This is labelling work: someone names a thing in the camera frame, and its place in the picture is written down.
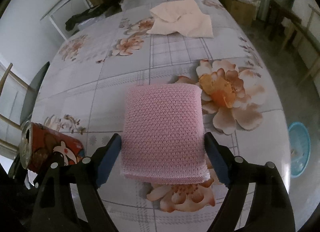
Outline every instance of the beige cloth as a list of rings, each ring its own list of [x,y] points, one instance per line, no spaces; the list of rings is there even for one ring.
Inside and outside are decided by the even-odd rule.
[[[213,38],[211,19],[199,9],[194,0],[162,3],[150,10],[155,18],[147,33],[169,34],[179,32],[187,37]]]

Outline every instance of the white wall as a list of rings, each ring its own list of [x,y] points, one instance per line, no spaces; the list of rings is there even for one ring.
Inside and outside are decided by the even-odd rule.
[[[0,19],[0,58],[5,66],[13,63],[13,72],[30,83],[39,69],[51,61],[63,38],[42,15],[57,0],[11,0]],[[57,24],[86,9],[83,0],[72,0],[55,13]]]
[[[301,23],[304,26],[307,26],[311,14],[311,8],[309,7],[309,4],[320,11],[320,8],[315,0],[295,0],[292,6],[293,12],[302,19]],[[317,38],[317,40],[320,41],[320,17],[317,14],[313,16],[310,25],[310,31]],[[297,34],[294,44],[298,42],[300,37],[301,35]],[[299,47],[299,54],[308,68],[311,67],[312,63],[318,56],[312,46],[305,40]],[[318,93],[320,94],[320,74],[318,74],[318,76],[314,79],[314,82]]]

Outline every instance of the flower print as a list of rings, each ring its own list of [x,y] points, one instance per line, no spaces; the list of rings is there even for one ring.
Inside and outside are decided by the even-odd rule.
[[[63,118],[58,118],[55,115],[47,117],[44,120],[44,126],[49,127],[55,131],[60,131],[60,129],[68,130],[71,133],[74,131],[80,132],[83,135],[85,128],[80,126],[80,119],[75,119],[73,116],[65,114]]]
[[[249,45],[248,41],[244,37],[239,37],[241,41],[244,42],[244,45],[239,45],[245,52],[248,53],[247,58],[252,59],[256,65],[262,68],[262,65],[259,60],[259,56],[256,54],[255,50]]]
[[[107,145],[109,141],[110,141],[110,137],[109,136],[104,136],[102,138],[102,144],[103,145]]]
[[[141,49],[144,42],[139,36],[132,36],[129,38],[123,38],[118,41],[119,43],[112,50],[112,55],[128,56],[133,53],[134,50]]]
[[[206,161],[210,172],[209,180],[198,184],[151,184],[153,189],[147,194],[147,199],[150,201],[161,199],[160,209],[164,212],[175,210],[193,212],[208,205],[215,206],[211,185],[220,185],[221,183],[208,157],[206,157]]]
[[[79,53],[79,49],[84,45],[87,34],[81,35],[71,41],[68,41],[59,51],[59,54],[62,56],[62,60],[71,59],[74,61],[76,59],[76,55]]]
[[[126,31],[125,34],[132,34],[132,33],[141,33],[139,35],[144,35],[147,33],[148,30],[150,30],[153,27],[155,20],[153,17],[149,17],[146,19],[142,19],[138,21],[137,23],[130,26],[130,29]]]
[[[209,7],[215,7],[216,9],[222,9],[222,10],[225,10],[225,8],[223,7],[222,4],[220,3],[216,3],[214,1],[209,1],[209,0],[203,0],[202,3],[206,6],[209,6]]]
[[[201,93],[202,109],[215,114],[212,122],[216,129],[231,134],[236,129],[236,121],[246,130],[253,130],[262,122],[262,114],[256,109],[266,100],[266,92],[257,84],[261,77],[252,69],[241,71],[228,60],[201,60],[196,69]],[[177,83],[194,82],[180,76]]]
[[[101,62],[105,62],[105,61],[106,61],[106,59],[101,59],[101,60],[97,60],[96,63],[100,64]]]
[[[129,24],[129,19],[128,18],[122,18],[120,24],[119,24],[119,28],[127,28],[130,24]]]
[[[93,146],[96,144],[96,142],[97,142],[97,138],[94,135],[92,135],[89,139],[89,143]]]

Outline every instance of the screw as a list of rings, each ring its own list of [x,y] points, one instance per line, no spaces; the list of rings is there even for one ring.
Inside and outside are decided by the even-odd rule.
[[[52,168],[52,169],[55,169],[55,168],[57,168],[57,167],[58,167],[58,163],[52,163],[52,164],[51,164],[51,168]]]
[[[235,161],[236,161],[237,163],[242,163],[242,162],[243,162],[243,158],[240,157],[240,156],[236,156],[236,157],[235,157]]]
[[[90,161],[91,161],[91,158],[90,158],[90,157],[85,157],[85,158],[82,159],[82,162],[83,162],[84,164],[87,164],[87,163],[89,163]]]
[[[275,167],[275,164],[273,162],[267,162],[267,166],[273,169]]]

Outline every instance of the towel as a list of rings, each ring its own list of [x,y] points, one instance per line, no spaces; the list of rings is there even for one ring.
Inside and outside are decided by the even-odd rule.
[[[162,3],[150,10],[155,18],[149,34],[178,32],[187,37],[213,38],[211,19],[199,9],[194,0],[179,0]]]
[[[121,173],[157,184],[201,183],[204,158],[201,89],[191,84],[136,86],[127,93]]]

